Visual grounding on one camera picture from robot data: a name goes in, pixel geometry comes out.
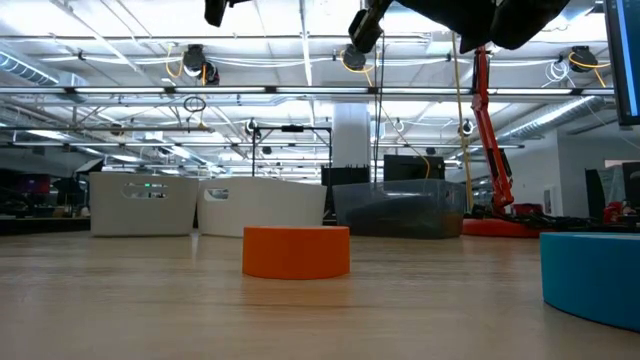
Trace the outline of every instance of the red base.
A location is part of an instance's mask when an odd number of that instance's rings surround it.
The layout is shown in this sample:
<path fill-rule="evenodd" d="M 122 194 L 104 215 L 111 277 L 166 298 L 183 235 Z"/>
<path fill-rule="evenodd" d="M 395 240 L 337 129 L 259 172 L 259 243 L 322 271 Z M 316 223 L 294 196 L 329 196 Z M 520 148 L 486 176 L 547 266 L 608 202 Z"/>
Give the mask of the red base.
<path fill-rule="evenodd" d="M 465 219 L 462 225 L 462 233 L 471 236 L 538 238 L 541 232 L 545 231 L 499 219 Z"/>

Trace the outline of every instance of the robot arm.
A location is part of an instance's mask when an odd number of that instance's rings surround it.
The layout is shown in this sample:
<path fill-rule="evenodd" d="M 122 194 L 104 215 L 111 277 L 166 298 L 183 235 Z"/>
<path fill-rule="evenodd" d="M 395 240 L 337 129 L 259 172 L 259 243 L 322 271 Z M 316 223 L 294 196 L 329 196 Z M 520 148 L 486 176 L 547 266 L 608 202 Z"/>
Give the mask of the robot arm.
<path fill-rule="evenodd" d="M 249 0 L 205 0 L 205 19 L 222 23 L 227 4 Z M 462 36 L 460 51 L 467 52 L 493 41 L 506 49 L 517 49 L 558 16 L 570 0 L 397 0 L 405 7 L 445 25 Z M 349 28 L 353 45 L 362 53 L 371 51 L 382 34 L 378 22 L 393 0 L 368 0 Z"/>
<path fill-rule="evenodd" d="M 220 27 L 227 4 L 232 8 L 235 4 L 245 1 L 250 0 L 204 0 L 204 18 L 209 25 Z"/>

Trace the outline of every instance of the wall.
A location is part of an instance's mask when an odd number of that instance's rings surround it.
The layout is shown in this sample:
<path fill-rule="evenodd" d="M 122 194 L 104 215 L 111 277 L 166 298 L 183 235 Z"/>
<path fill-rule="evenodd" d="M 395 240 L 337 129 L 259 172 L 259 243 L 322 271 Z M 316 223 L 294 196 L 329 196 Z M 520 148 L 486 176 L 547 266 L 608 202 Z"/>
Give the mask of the wall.
<path fill-rule="evenodd" d="M 562 215 L 560 164 L 558 156 L 557 132 L 545 134 L 542 140 L 525 141 L 524 150 L 507 151 L 507 158 L 513 172 L 511 191 L 516 204 L 544 203 L 544 191 L 555 188 L 552 199 L 552 214 Z M 471 177 L 478 178 L 489 174 L 487 165 L 473 164 Z M 465 180 L 464 171 L 447 174 L 447 180 L 461 182 Z"/>
<path fill-rule="evenodd" d="M 588 217 L 585 169 L 604 169 L 605 160 L 639 160 L 640 149 L 620 139 L 640 146 L 640 136 L 621 132 L 617 124 L 590 132 L 585 136 L 559 138 L 562 202 L 566 216 Z"/>

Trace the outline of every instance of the orange cylinder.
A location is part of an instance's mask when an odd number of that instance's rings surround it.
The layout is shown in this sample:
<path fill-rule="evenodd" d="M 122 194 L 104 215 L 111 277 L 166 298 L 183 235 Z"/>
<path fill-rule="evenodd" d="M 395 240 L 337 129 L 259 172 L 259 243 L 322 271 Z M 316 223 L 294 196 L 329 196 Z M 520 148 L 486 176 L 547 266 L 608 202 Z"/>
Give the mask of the orange cylinder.
<path fill-rule="evenodd" d="M 245 227 L 242 272 L 283 280 L 326 279 L 351 269 L 347 227 Z"/>

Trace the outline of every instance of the desk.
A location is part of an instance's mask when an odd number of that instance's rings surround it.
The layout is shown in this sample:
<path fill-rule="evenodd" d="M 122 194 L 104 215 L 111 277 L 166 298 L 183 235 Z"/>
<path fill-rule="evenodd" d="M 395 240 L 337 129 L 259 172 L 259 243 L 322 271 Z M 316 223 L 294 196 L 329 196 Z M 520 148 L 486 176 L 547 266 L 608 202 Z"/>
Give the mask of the desk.
<path fill-rule="evenodd" d="M 241 239 L 0 238 L 1 359 L 637 359 L 544 305 L 537 240 L 352 239 L 351 275 L 243 276 Z"/>

